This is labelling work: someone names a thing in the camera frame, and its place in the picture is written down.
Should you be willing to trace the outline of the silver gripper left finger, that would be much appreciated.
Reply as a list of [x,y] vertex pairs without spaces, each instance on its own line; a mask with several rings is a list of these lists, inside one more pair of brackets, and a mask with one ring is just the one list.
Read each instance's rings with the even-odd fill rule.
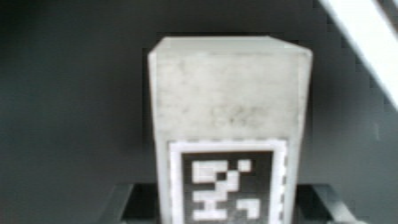
[[118,184],[102,213],[102,224],[159,224],[155,183]]

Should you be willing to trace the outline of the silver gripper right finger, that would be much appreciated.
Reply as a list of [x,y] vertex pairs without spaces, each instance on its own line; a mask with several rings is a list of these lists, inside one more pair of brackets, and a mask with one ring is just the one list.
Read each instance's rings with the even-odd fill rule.
[[297,186],[296,224],[368,224],[356,217],[329,184]]

